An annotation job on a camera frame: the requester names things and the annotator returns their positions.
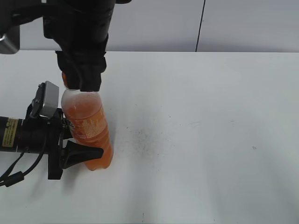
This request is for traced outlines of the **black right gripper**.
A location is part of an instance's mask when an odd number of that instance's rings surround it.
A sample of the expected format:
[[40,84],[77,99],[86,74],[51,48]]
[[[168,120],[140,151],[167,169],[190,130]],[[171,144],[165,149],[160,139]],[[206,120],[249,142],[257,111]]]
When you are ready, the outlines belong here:
[[[44,36],[62,50],[57,52],[57,64],[67,75],[68,89],[100,90],[115,4],[114,0],[58,0],[51,13],[43,16]],[[74,66],[79,68],[80,79]]]

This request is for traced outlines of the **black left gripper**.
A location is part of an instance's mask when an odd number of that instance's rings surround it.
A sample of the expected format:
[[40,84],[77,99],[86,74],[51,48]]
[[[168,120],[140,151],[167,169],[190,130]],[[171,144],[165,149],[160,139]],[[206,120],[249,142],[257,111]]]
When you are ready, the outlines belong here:
[[102,148],[83,146],[72,141],[67,141],[66,147],[62,148],[66,127],[62,109],[57,108],[51,118],[43,117],[38,113],[32,117],[32,112],[33,106],[29,105],[21,126],[18,152],[37,154],[38,157],[23,172],[24,176],[37,167],[44,155],[48,156],[49,180],[60,180],[63,169],[85,161],[100,159],[103,156]]

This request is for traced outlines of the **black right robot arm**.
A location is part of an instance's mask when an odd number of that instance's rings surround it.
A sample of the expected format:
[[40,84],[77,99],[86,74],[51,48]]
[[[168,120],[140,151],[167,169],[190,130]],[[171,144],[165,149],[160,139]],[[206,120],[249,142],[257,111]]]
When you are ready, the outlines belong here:
[[43,19],[43,33],[60,47],[57,63],[67,88],[99,91],[114,0],[2,0],[0,52],[20,50],[20,25]]

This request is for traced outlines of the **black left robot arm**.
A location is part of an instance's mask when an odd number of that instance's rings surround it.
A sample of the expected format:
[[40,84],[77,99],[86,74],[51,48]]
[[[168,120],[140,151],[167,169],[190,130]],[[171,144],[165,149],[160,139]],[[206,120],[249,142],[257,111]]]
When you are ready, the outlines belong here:
[[25,119],[0,118],[0,150],[2,152],[37,154],[34,163],[24,172],[13,173],[16,159],[1,175],[1,186],[12,186],[24,180],[36,168],[44,155],[48,157],[48,179],[61,179],[63,170],[76,164],[100,159],[104,150],[70,141],[71,132],[62,109],[58,108],[51,118],[31,117],[32,106],[27,108]]

